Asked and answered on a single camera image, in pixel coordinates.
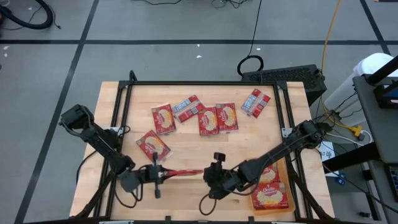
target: snack package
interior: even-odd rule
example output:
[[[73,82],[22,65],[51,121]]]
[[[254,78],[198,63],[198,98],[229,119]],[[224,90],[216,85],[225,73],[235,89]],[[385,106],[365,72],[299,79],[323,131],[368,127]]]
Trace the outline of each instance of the snack package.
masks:
[[[182,123],[203,109],[205,109],[205,105],[196,95],[192,95],[173,107],[173,115],[177,121]]]
[[[218,120],[216,107],[206,107],[198,113],[199,134],[208,136],[218,134]]]
[[[286,189],[283,183],[260,183],[251,197],[255,210],[289,207]]]
[[[177,129],[175,127],[170,103],[152,108],[152,115],[154,117],[157,134],[166,134]]]
[[[260,182],[262,183],[280,182],[277,163],[274,163],[273,165],[270,165],[269,167],[264,169],[260,177]]]
[[[170,148],[152,130],[136,143],[152,162],[154,161],[152,158],[154,152],[157,152],[158,161],[164,161],[172,155]]]
[[[220,132],[238,130],[234,103],[217,103],[216,110]]]
[[[254,89],[246,101],[243,103],[241,110],[253,118],[258,118],[262,109],[267,105],[270,97],[263,94],[260,90]]]

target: wooden tabletop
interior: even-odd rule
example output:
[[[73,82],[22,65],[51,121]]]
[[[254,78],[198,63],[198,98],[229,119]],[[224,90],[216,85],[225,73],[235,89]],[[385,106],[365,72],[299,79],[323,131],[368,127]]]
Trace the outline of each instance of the wooden tabletop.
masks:
[[[102,83],[95,110],[95,122],[103,128],[110,126],[117,86],[117,82]],[[288,87],[295,124],[311,119],[303,84],[288,83]],[[280,144],[282,138],[280,136],[273,88],[271,86],[256,86],[256,88],[271,97],[270,102],[258,119],[248,117],[237,111],[239,131],[212,137],[201,137],[199,135],[197,116],[182,124],[176,121],[177,130],[166,136],[161,136],[161,139],[174,153],[162,165],[169,169],[203,169],[214,161],[214,152],[222,152],[226,154],[226,162],[223,167],[230,169],[242,160],[258,157]],[[155,126],[150,109],[153,106],[162,103],[170,103],[173,106],[195,94],[207,106],[213,106],[215,103],[220,102],[232,102],[235,103],[237,108],[240,108],[253,89],[254,86],[247,85],[133,86],[127,117],[127,125],[131,128],[131,132],[124,137],[122,153],[130,156],[137,164],[137,167],[150,163],[150,160],[136,144],[136,140],[151,129],[154,130]],[[285,103],[281,91],[280,98],[284,111],[285,125],[288,126]],[[120,109],[118,124],[120,124],[121,112],[122,109]],[[92,151],[93,148],[87,145],[85,156]],[[309,191],[327,214],[334,217],[319,153],[315,150],[303,150],[302,160]],[[95,154],[81,168],[70,215],[77,214],[93,196],[98,188],[102,164],[103,158],[99,154]],[[116,190],[124,203],[133,204],[133,197],[124,192],[119,182]],[[160,190],[162,197],[155,199],[154,184],[144,185],[144,199],[138,202],[133,209],[123,207],[115,199],[111,219],[164,220],[165,216],[171,215],[173,220],[246,221],[248,216],[253,216],[249,206],[249,198],[233,194],[217,201],[216,210],[211,215],[207,217],[201,215],[198,211],[198,204],[202,196],[209,191],[209,187],[203,181],[202,175],[177,177],[176,179],[167,180],[160,185]],[[299,204],[301,204],[300,213],[302,217],[305,217],[302,194],[299,189],[297,189],[297,192]],[[101,214],[104,214],[107,198],[108,191],[103,196]],[[212,200],[205,200],[203,203],[204,211],[209,211],[212,205]],[[255,220],[292,221],[294,220],[294,214],[283,213],[257,216]]]

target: gray floor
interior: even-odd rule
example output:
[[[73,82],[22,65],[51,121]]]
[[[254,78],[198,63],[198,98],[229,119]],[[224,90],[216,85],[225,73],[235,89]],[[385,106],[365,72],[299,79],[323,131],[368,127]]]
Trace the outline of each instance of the gray floor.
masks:
[[[62,29],[54,26],[47,30],[0,29],[0,124],[4,130],[0,135],[1,223],[13,223],[19,210],[19,218],[24,222],[68,217],[75,191],[75,172],[85,145],[59,127],[54,132],[49,128],[52,120],[58,120],[57,104],[62,111],[76,103],[93,111],[101,82],[126,79],[130,69],[140,80],[239,80],[236,66],[250,48],[249,44],[239,44],[239,40],[246,40],[244,43],[251,40],[259,4],[258,0],[250,0],[239,9],[230,5],[215,9],[211,0],[183,0],[166,6],[131,0],[47,2],[55,10]],[[336,3],[337,0],[264,0],[256,40],[269,41],[255,44],[253,53],[264,58],[266,69],[312,63],[320,67],[322,40]],[[388,45],[388,49],[393,56],[398,54],[398,3],[372,0],[365,3],[387,42],[375,35],[360,1],[344,0],[326,56],[325,97],[350,75],[362,58],[382,52],[382,45],[395,43]],[[38,4],[12,0],[9,8],[28,20]],[[87,26],[92,8],[94,18]],[[32,22],[44,19],[44,11],[39,11]],[[17,26],[11,21],[3,25]],[[85,26],[89,30],[82,35]],[[122,45],[105,40],[130,41]],[[163,40],[193,41],[175,44]],[[209,44],[214,40],[237,41]],[[257,66],[256,62],[247,62],[243,70],[253,71]],[[69,87],[64,88],[65,101],[62,98],[65,95],[61,95],[63,87]],[[311,109],[315,115],[316,107]],[[44,141],[46,136],[51,141]],[[32,176],[40,152],[43,154],[47,149],[40,175]],[[24,212],[20,205],[30,180],[35,189],[32,197],[26,198],[30,204]],[[363,194],[332,192],[332,201],[338,218],[369,221],[357,216],[358,211],[369,211]]]

